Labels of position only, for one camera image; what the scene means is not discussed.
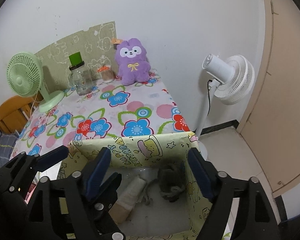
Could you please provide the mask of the grey and tan sock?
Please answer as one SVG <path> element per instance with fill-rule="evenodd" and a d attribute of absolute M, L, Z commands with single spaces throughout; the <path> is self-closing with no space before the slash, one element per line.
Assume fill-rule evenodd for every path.
<path fill-rule="evenodd" d="M 109 210 L 109 214 L 116 224 L 121 224 L 128 218 L 146 185 L 147 182 L 144 179 L 136 176 L 124 189 Z"/>

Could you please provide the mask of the dark grey knit fabric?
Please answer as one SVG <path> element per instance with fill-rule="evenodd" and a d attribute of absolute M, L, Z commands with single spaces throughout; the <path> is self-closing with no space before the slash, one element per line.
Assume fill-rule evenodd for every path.
<path fill-rule="evenodd" d="M 159 167 L 157 178 L 147 183 L 143 190 L 142 201 L 147 206 L 152 203 L 149 191 L 155 184 L 159 185 L 159 193 L 164 200 L 168 200 L 170 203 L 176 202 L 186 188 L 184 163 L 168 163 Z"/>

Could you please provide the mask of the grey plaid pillow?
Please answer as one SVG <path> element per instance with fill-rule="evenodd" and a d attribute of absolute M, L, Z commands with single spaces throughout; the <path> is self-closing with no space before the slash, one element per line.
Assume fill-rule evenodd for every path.
<path fill-rule="evenodd" d="M 0 168 L 9 162 L 17 139 L 17 133 L 5 134 L 0 132 Z"/>

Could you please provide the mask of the wooden bed headboard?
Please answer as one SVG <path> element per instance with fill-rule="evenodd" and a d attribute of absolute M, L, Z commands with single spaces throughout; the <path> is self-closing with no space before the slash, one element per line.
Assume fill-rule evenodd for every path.
<path fill-rule="evenodd" d="M 0 106 L 0 132 L 21 132 L 42 100 L 42 95 L 38 93 L 30 98 L 16 95 L 3 102 Z"/>

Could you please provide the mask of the yellow cartoon storage box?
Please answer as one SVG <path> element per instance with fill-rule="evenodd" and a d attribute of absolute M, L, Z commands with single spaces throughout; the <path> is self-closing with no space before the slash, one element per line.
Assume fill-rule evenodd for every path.
<path fill-rule="evenodd" d="M 197 180 L 187 162 L 188 152 L 193 147 L 207 158 L 205 146 L 198 144 L 194 133 L 72 141 L 69 144 L 70 153 L 61 162 L 57 177 L 63 179 L 74 171 L 83 170 L 87 163 L 97 157 L 103 147 L 111 151 L 106 177 L 113 172 L 122 175 L 122 182 L 117 190 L 118 195 L 121 195 L 136 177 L 150 182 L 157 177 L 160 167 L 170 163 L 181 166 L 181 174 L 185 179 L 185 191 L 173 203 L 160 195 L 158 185 L 150 187 L 151 203 L 146 205 L 142 199 L 139 199 L 126 220 L 119 224 L 119 229 L 127 239 L 197 238 L 212 205 L 201 194 Z"/>

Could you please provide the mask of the beige door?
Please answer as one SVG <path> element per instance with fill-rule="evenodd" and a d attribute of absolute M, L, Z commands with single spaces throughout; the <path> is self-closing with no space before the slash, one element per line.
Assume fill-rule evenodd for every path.
<path fill-rule="evenodd" d="M 262 61 L 238 132 L 277 197 L 300 183 L 300 10 L 293 0 L 264 8 Z"/>

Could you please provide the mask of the green desk fan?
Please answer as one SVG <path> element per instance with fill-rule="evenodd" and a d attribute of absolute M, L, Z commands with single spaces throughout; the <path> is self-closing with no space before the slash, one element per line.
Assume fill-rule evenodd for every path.
<path fill-rule="evenodd" d="M 47 112 L 57 106 L 65 94 L 61 90 L 49 93 L 44 85 L 44 72 L 40 59 L 32 53 L 17 53 L 7 66 L 7 82 L 10 88 L 23 98 L 33 97 L 40 93 L 43 101 L 39 111 Z"/>

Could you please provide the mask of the floral tablecloth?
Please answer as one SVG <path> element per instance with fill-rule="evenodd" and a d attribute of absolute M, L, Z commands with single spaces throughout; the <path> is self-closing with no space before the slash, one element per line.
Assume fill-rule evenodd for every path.
<path fill-rule="evenodd" d="M 79 96 L 65 90 L 51 110 L 34 111 L 16 141 L 12 157 L 25 152 L 44 155 L 72 140 L 130 137 L 188 132 L 190 129 L 155 69 L 150 80 L 123 86 L 119 79 L 98 80 L 93 90 Z"/>

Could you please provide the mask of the glass mason jar mug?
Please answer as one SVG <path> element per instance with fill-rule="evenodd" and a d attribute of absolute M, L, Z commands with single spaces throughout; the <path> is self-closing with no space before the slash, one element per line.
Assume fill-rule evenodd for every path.
<path fill-rule="evenodd" d="M 78 95 L 86 95 L 93 91 L 93 80 L 90 70 L 83 63 L 81 66 L 69 67 L 69 82 L 74 87 Z"/>

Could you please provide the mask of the white standing fan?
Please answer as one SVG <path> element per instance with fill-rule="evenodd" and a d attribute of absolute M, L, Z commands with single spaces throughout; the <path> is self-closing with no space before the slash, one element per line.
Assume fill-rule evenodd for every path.
<path fill-rule="evenodd" d="M 204 96 L 194 126 L 197 139 L 202 135 L 213 100 L 217 99 L 226 106 L 236 105 L 250 94 L 255 80 L 252 64 L 242 55 L 223 61 L 209 54 L 202 63 L 202 69 L 210 78 L 203 83 Z"/>

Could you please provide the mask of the green cup on jar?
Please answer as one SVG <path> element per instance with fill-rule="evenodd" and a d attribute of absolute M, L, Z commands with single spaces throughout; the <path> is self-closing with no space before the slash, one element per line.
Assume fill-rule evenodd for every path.
<path fill-rule="evenodd" d="M 81 53 L 78 51 L 74 54 L 69 55 L 69 60 L 71 63 L 71 66 L 78 66 L 78 65 L 82 65 L 84 63 L 84 61 L 82 60 L 82 56 Z"/>

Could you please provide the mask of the toothpick jar orange lid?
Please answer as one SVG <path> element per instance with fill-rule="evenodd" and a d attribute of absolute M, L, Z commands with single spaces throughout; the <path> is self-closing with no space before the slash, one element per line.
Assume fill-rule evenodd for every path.
<path fill-rule="evenodd" d="M 111 66 L 103 65 L 97 70 L 97 72 L 101 75 L 101 78 L 105 83 L 110 83 L 114 80 L 114 73 Z"/>

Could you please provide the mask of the green cartoon pattern board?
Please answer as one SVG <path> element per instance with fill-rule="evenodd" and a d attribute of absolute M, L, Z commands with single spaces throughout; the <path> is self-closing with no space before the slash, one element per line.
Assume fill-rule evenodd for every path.
<path fill-rule="evenodd" d="M 48 92 L 70 88 L 69 56 L 79 52 L 93 80 L 101 75 L 97 70 L 110 66 L 118 72 L 112 39 L 116 38 L 115 22 L 102 23 L 68 35 L 36 53 L 43 65 L 44 85 Z"/>

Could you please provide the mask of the purple plush rabbit toy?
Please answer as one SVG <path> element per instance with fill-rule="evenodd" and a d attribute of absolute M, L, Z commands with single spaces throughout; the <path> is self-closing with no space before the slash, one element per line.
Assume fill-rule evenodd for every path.
<path fill-rule="evenodd" d="M 124 86 L 150 79 L 151 66 L 147 61 L 147 51 L 137 38 L 122 41 L 117 45 L 115 60 L 119 66 L 118 76 Z"/>

